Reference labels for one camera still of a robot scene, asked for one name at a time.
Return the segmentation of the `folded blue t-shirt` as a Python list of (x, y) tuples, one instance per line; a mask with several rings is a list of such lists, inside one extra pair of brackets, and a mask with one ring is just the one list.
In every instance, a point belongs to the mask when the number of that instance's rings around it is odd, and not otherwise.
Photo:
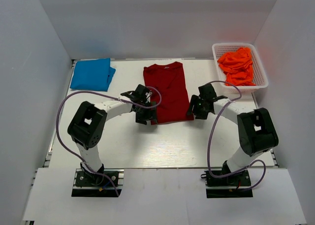
[(70, 83), (72, 90), (107, 92), (116, 69), (110, 59), (78, 61)]

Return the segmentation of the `orange t-shirt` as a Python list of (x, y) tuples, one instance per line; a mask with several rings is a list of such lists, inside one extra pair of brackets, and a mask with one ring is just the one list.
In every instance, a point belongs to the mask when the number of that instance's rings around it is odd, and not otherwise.
[(217, 63), (226, 75), (226, 82), (235, 86), (255, 86), (250, 48), (240, 47), (235, 52), (224, 53)]

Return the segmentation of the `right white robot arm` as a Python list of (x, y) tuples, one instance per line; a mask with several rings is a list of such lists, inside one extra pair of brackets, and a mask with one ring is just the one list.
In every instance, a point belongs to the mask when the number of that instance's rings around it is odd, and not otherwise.
[(234, 99), (218, 96), (212, 82), (198, 89), (199, 95), (191, 97), (187, 115), (193, 115), (200, 120), (206, 120), (209, 113), (216, 115), (207, 147), (208, 169), (211, 169), (211, 142), (219, 117), (225, 117), (238, 127), (239, 148), (223, 163), (220, 176), (210, 172), (211, 176), (222, 178), (228, 185), (234, 185), (240, 179), (240, 172), (257, 162), (257, 157), (278, 146), (279, 138), (276, 129), (266, 108), (250, 109), (236, 102), (242, 96), (239, 89), (236, 89), (239, 96)]

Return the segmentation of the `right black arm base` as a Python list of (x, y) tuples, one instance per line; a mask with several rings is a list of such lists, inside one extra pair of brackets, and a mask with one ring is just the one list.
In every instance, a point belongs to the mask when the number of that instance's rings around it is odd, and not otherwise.
[(248, 171), (224, 178), (215, 178), (209, 171), (201, 174), (205, 180), (207, 198), (251, 198), (252, 186)]

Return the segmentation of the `dark red t-shirt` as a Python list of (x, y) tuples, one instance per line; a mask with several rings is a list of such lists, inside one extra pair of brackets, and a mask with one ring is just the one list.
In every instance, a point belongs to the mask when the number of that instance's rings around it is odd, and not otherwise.
[(153, 64), (144, 67), (143, 76), (145, 85), (154, 87), (161, 94), (153, 92), (151, 102), (158, 103), (162, 98), (156, 108), (157, 121), (152, 121), (153, 125), (194, 120), (193, 115), (187, 115), (189, 97), (182, 63)]

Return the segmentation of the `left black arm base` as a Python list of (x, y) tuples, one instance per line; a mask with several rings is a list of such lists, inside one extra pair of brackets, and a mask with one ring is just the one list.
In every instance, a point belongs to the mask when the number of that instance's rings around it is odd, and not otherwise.
[(119, 197), (123, 189), (124, 170), (105, 169), (103, 172), (113, 181), (118, 194), (111, 182), (103, 176), (91, 176), (82, 169), (76, 169), (72, 186), (72, 197)]

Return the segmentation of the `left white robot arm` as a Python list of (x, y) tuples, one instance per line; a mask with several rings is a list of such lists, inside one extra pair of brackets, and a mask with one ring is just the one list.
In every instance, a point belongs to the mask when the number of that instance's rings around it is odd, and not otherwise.
[(67, 133), (71, 136), (80, 152), (82, 169), (88, 171), (87, 179), (93, 185), (99, 185), (104, 179), (104, 166), (99, 158), (98, 143), (105, 123), (122, 114), (134, 112), (135, 122), (147, 125), (149, 121), (157, 122), (157, 106), (161, 103), (150, 103), (151, 94), (159, 92), (152, 87), (141, 84), (134, 91), (121, 93), (118, 97), (108, 97), (106, 102), (93, 104), (81, 103)]

